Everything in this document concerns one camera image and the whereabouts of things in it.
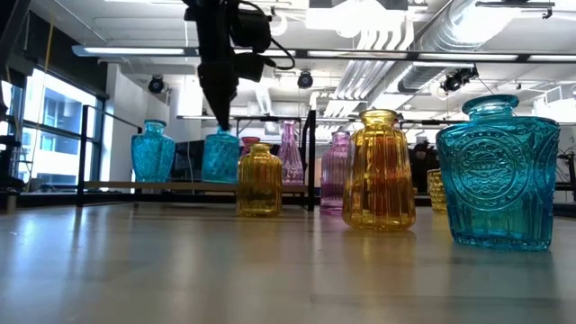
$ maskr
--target wooden table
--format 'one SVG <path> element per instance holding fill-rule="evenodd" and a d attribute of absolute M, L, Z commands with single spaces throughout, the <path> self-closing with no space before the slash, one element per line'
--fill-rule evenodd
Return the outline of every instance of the wooden table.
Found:
<path fill-rule="evenodd" d="M 453 243 L 446 216 L 349 229 L 285 208 L 141 203 L 0 216 L 0 323 L 574 323 L 576 222 L 549 252 Z"/>

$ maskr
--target yellow glass jar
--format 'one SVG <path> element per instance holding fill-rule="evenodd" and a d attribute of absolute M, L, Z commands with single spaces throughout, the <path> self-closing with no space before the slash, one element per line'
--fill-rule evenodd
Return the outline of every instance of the yellow glass jar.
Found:
<path fill-rule="evenodd" d="M 408 143 L 392 127 L 396 112 L 360 113 L 352 135 L 342 216 L 357 229 L 405 230 L 416 221 Z"/>
<path fill-rule="evenodd" d="M 271 146 L 256 143 L 239 161 L 236 210 L 239 216 L 274 217 L 282 209 L 282 162 Z"/>
<path fill-rule="evenodd" d="M 440 169 L 428 170 L 427 172 L 428 191 L 432 201 L 434 212 L 446 213 L 446 194 L 442 183 Z"/>

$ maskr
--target glass bottle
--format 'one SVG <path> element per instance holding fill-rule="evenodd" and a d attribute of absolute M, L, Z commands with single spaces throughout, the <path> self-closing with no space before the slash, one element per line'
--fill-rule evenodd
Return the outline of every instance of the glass bottle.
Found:
<path fill-rule="evenodd" d="M 440 169 L 427 171 L 428 191 L 432 201 L 432 210 L 438 213 L 446 213 L 446 195 Z"/>
<path fill-rule="evenodd" d="M 240 139 L 242 140 L 242 154 L 241 154 L 242 157 L 250 153 L 250 147 L 252 146 L 252 144 L 258 143 L 260 141 L 260 138 L 253 136 L 245 136 Z"/>
<path fill-rule="evenodd" d="M 282 161 L 282 182 L 285 185 L 304 185 L 304 170 L 298 144 L 294 138 L 294 121 L 283 123 L 282 144 L 278 157 Z"/>
<path fill-rule="evenodd" d="M 559 126 L 513 117 L 514 95 L 463 106 L 470 122 L 436 135 L 454 240 L 485 248 L 544 250 L 552 240 Z"/>
<path fill-rule="evenodd" d="M 253 144 L 240 159 L 236 210 L 239 216 L 274 217 L 282 209 L 282 162 L 271 146 Z"/>
<path fill-rule="evenodd" d="M 408 144 L 396 112 L 360 113 L 363 130 L 348 149 L 342 217 L 357 229 L 405 230 L 416 221 Z"/>
<path fill-rule="evenodd" d="M 235 184 L 239 157 L 239 139 L 219 127 L 216 134 L 206 137 L 202 156 L 202 181 Z"/>
<path fill-rule="evenodd" d="M 346 131 L 332 133 L 332 147 L 322 157 L 320 179 L 320 213 L 342 215 L 342 195 L 347 173 L 347 155 L 350 134 Z"/>
<path fill-rule="evenodd" d="M 132 136 L 132 168 L 138 182 L 165 182 L 172 169 L 176 145 L 164 135 L 166 123 L 145 120 L 146 131 Z"/>

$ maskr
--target vase neck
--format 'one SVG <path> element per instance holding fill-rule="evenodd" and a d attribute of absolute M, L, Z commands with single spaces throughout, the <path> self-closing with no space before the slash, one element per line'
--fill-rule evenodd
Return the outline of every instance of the vase neck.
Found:
<path fill-rule="evenodd" d="M 250 145 L 250 155 L 268 155 L 270 153 L 270 145 L 265 143 L 254 143 Z"/>
<path fill-rule="evenodd" d="M 164 134 L 166 124 L 163 121 L 144 121 L 146 123 L 146 133 Z"/>
<path fill-rule="evenodd" d="M 332 133 L 332 143 L 335 146 L 348 145 L 349 140 L 350 134 L 348 134 L 346 131 L 336 131 Z"/>
<path fill-rule="evenodd" d="M 294 121 L 285 121 L 283 124 L 282 141 L 294 140 Z"/>
<path fill-rule="evenodd" d="M 392 126 L 396 120 L 396 112 L 387 109 L 374 109 L 360 113 L 364 126 L 387 125 Z"/>
<path fill-rule="evenodd" d="M 470 116 L 471 122 L 475 122 L 495 117 L 511 117 L 516 106 L 518 98 L 515 95 L 496 94 L 472 99 L 464 104 L 462 111 Z"/>

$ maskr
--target spotlight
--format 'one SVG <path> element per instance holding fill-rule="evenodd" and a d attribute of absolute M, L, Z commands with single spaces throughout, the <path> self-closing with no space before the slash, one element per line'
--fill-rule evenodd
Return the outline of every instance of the spotlight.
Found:
<path fill-rule="evenodd" d="M 461 87 L 466 86 L 471 79 L 478 77 L 476 66 L 472 68 L 459 68 L 453 74 L 446 75 L 446 80 L 440 88 L 446 93 L 458 91 Z"/>
<path fill-rule="evenodd" d="M 298 87 L 300 89 L 309 89 L 314 84 L 314 79 L 310 74 L 310 71 L 302 71 L 300 77 L 298 77 Z"/>
<path fill-rule="evenodd" d="M 163 94 L 168 90 L 167 84 L 164 83 L 163 76 L 153 76 L 152 81 L 148 84 L 148 90 L 155 95 Z"/>

